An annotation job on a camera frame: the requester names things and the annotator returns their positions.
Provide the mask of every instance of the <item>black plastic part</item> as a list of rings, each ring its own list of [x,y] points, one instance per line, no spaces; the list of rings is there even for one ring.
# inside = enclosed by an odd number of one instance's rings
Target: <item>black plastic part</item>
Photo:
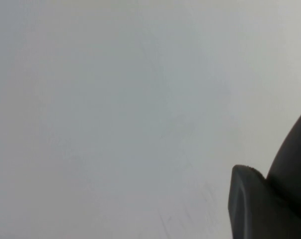
[[[233,168],[228,209],[233,239],[301,239],[301,219],[252,168]]]
[[[301,116],[277,153],[267,180],[301,217]]]
[[[301,117],[267,179],[250,167],[233,168],[228,210],[234,239],[301,239]]]

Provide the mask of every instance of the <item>scratch mark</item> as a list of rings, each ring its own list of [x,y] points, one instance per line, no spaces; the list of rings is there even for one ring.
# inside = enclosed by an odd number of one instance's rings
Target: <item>scratch mark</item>
[[[186,204],[185,204],[184,201],[183,201],[183,206],[184,206],[184,210],[185,210],[186,216],[188,217],[188,219],[190,220],[190,222],[194,225],[194,221],[192,220],[192,218],[191,218],[191,216],[190,216],[190,214],[188,212],[188,209],[187,209]]]
[[[170,236],[170,234],[169,234],[169,232],[168,232],[168,230],[167,230],[167,227],[166,227],[166,225],[165,225],[165,223],[164,223],[164,220],[162,219],[162,216],[161,216],[161,214],[160,214],[159,211],[158,211],[158,214],[159,214],[159,217],[160,217],[161,224],[162,224],[162,226],[164,227],[164,231],[165,231],[166,237],[167,237],[168,239],[171,239],[171,236]]]
[[[182,228],[184,229],[184,231],[187,232],[187,229],[181,219],[179,219],[179,223],[182,226]]]

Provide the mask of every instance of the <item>white surface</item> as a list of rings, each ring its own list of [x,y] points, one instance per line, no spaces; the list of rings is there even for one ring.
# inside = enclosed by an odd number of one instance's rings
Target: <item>white surface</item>
[[[301,1],[1,0],[0,238],[229,239],[300,113]]]

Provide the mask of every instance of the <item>black object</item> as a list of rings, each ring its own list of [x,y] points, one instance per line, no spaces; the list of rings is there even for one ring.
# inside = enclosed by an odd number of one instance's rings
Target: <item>black object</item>
[[[228,210],[233,239],[301,239],[301,116],[266,179],[256,169],[233,168]]]

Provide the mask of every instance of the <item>white wall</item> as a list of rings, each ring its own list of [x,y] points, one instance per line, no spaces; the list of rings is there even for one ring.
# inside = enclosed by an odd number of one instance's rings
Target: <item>white wall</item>
[[[1,0],[0,238],[231,238],[300,113],[301,1]]]

